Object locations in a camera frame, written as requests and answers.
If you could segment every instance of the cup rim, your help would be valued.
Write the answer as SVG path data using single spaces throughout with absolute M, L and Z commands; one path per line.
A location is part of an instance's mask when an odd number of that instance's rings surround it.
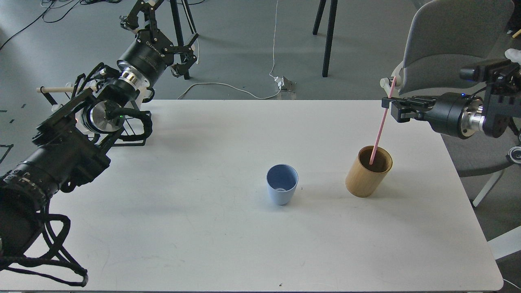
M 374 147 L 375 147 L 374 145 L 367 145 L 367 146 L 361 148 L 361 149 L 358 151 L 358 155 L 356 155 L 356 159 L 357 159 L 358 162 L 360 163 L 360 166 L 362 166 L 366 171 L 371 172 L 371 173 L 374 173 L 374 174 L 382 174 L 382 173 L 389 172 L 389 170 L 391 170 L 391 168 L 392 168 L 392 164 L 393 164 L 391 154 L 390 154 L 388 151 L 386 151 L 384 148 L 380 147 L 380 146 L 376 149 L 376 152 L 381 152 L 384 156 L 386 156 L 386 157 L 389 158 L 389 163 L 390 163 L 390 164 L 389 164 L 389 166 L 388 166 L 385 170 L 383 170 L 383 171 L 381 171 L 381 172 L 371 171 L 371 170 L 369 170 L 368 168 L 366 168 L 366 167 L 364 166 L 364 164 L 362 164 L 362 162 L 360 161 L 360 154 L 361 154 L 363 151 L 365 151 L 365 150 L 368 150 L 368 149 L 371 149 L 371 150 L 372 150 Z
M 273 169 L 274 167 L 277 167 L 277 166 L 286 166 L 286 167 L 290 167 L 291 170 L 293 170 L 293 172 L 295 173 L 295 176 L 296 176 L 295 185 L 294 185 L 291 189 L 288 189 L 288 190 L 285 190 L 285 191 L 277 190 L 277 192 L 288 192 L 288 191 L 291 191 L 291 190 L 293 190 L 294 188 L 296 188 L 296 186 L 299 184 L 299 174 L 297 173 L 297 171 L 295 170 L 295 168 L 293 168 L 292 166 L 290 166 L 290 165 L 288 165 L 288 164 L 276 164 L 276 165 L 271 166 L 271 167 L 268 169 L 268 172 L 266 172 L 266 183 L 268 183 L 268 185 L 270 186 L 270 188 L 272 188 L 273 190 L 276 190 L 276 189 L 273 188 L 273 186 L 271 186 L 271 184 L 269 183 L 269 181 L 268 181 L 268 174 L 269 174 L 269 172 L 271 171 L 271 169 Z

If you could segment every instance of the white table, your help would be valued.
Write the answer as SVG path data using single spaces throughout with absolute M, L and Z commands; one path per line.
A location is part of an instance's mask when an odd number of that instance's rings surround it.
M 379 101 L 157 101 L 143 147 L 113 148 L 93 183 L 57 194 L 88 291 L 487 291 L 503 285 L 440 135 L 391 117 L 394 164 L 357 198 L 344 179 L 374 142 Z M 272 204 L 265 175 L 299 174 Z M 56 273 L 52 268 L 43 272 Z M 78 278 L 64 275 L 61 277 Z M 0 272 L 0 289 L 76 290 Z

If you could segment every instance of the chair leg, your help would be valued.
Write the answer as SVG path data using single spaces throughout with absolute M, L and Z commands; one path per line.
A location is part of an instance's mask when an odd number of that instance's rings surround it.
M 479 203 L 485 198 L 485 196 L 487 196 L 489 194 L 490 190 L 492 190 L 492 188 L 494 188 L 495 184 L 498 183 L 499 179 L 501 179 L 501 176 L 503 176 L 503 173 L 505 173 L 505 169 L 497 171 L 492 174 L 492 177 L 490 177 L 490 179 L 487 181 L 485 186 L 483 186 L 483 189 L 478 193 L 478 196 L 476 196 L 476 198 L 472 202 L 472 205 L 474 207 L 477 207 L 479 205 Z
M 521 226 L 488 241 L 495 260 L 521 250 Z
M 322 14 L 324 14 L 325 6 L 326 0 L 320 0 L 320 4 L 318 5 L 317 17 L 315 18 L 315 25 L 313 26 L 313 35 L 318 34 L 318 27 L 320 26 L 320 21 L 322 20 Z
M 327 26 L 326 51 L 324 53 L 324 65 L 322 66 L 322 77 L 327 77 L 329 71 L 329 58 L 331 57 L 331 45 L 333 43 L 334 20 L 337 15 L 338 0 L 331 0 L 329 9 L 329 23 Z

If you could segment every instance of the chair backrest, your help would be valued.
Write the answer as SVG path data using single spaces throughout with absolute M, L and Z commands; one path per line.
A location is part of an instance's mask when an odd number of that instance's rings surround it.
M 487 58 L 512 15 L 511 0 L 433 0 L 413 18 L 400 94 L 429 88 L 470 88 L 460 68 Z

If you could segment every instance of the white cable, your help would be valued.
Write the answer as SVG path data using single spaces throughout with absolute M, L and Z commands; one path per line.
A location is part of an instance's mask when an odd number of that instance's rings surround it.
M 196 64 L 199 64 L 199 59 L 201 59 L 201 53 L 200 53 L 201 46 L 199 45 L 199 40 L 197 40 L 197 61 Z
M 275 28 L 274 28 L 274 31 L 273 31 L 273 53 L 272 53 L 272 57 L 273 57 L 273 66 L 271 67 L 271 71 L 268 73 L 271 77 L 273 77 L 273 79 L 275 80 L 276 77 L 274 77 L 273 75 L 271 75 L 271 73 L 273 72 L 273 69 L 275 68 L 275 36 L 277 35 L 277 11 L 279 9 L 279 0 L 277 0 L 277 4 L 275 5 Z M 199 40 L 197 41 L 197 62 L 199 62 L 199 57 L 200 57 L 200 54 L 199 54 Z M 188 91 L 194 87 L 194 86 L 198 86 L 200 84 L 219 84 L 221 86 L 227 86 L 227 87 L 231 87 L 233 89 L 236 89 L 238 91 L 241 91 L 241 92 L 244 92 L 244 93 L 247 93 L 249 95 L 251 95 L 252 97 L 256 98 L 256 99 L 259 99 L 259 100 L 267 100 L 267 99 L 270 99 L 276 95 L 278 95 L 281 91 L 281 87 L 279 87 L 279 90 L 277 91 L 277 93 L 275 93 L 274 95 L 271 95 L 271 96 L 267 96 L 267 97 L 257 97 L 256 95 L 252 94 L 251 92 L 249 91 L 245 91 L 245 90 L 241 90 L 241 89 L 238 89 L 234 86 L 231 86 L 227 83 L 221 83 L 221 82 L 199 82 L 199 83 L 194 83 L 193 85 L 189 86 L 187 88 L 187 90 L 184 91 L 184 93 L 182 93 L 179 97 L 177 97 L 178 100 L 182 99 L 184 95 L 186 95 L 188 93 Z
M 259 100 L 267 100 L 267 99 L 270 99 L 270 98 L 272 98 L 272 97 L 274 97 L 274 96 L 276 96 L 276 95 L 278 95 L 278 94 L 280 93 L 280 89 L 279 89 L 279 91 L 278 91 L 276 94 L 272 95 L 272 96 L 268 96 L 268 97 L 257 97 L 256 95 L 252 94 L 252 93 L 249 92 L 249 91 L 245 91 L 245 90 L 238 89 L 238 88 L 236 88 L 236 87 L 234 87 L 234 86 L 231 86 L 231 85 L 229 85 L 229 84 L 226 84 L 226 83 L 221 83 L 221 82 L 199 82 L 199 83 L 194 83 L 193 85 L 189 86 L 189 87 L 187 88 L 187 90 L 185 90 L 184 93 L 182 93 L 182 94 L 181 94 L 177 99 L 178 99 L 178 100 L 182 99 L 183 96 L 186 95 L 186 93 L 187 93 L 187 92 L 188 92 L 192 87 L 194 87 L 194 86 L 198 86 L 198 85 L 200 85 L 200 84 L 219 84 L 219 85 L 221 85 L 221 86 L 231 87 L 231 88 L 236 89 L 236 90 L 238 90 L 238 91 L 241 91 L 241 92 L 247 93 L 247 94 L 251 95 L 252 97 L 254 97 L 254 98 L 256 98 L 256 99 L 259 99 Z
M 512 283 L 511 281 L 507 280 L 507 279 L 503 279 L 503 281 L 505 282 L 508 282 L 510 285 L 516 287 L 517 289 L 521 290 L 521 288 L 517 287 L 514 283 Z
M 279 9 L 279 0 L 277 0 L 277 4 L 275 6 L 275 28 L 273 29 L 273 66 L 271 67 L 271 71 L 268 73 L 269 76 L 273 77 L 273 79 L 275 79 L 275 77 L 273 75 L 271 75 L 271 73 L 273 72 L 273 69 L 275 68 L 275 36 L 277 34 L 277 11 Z

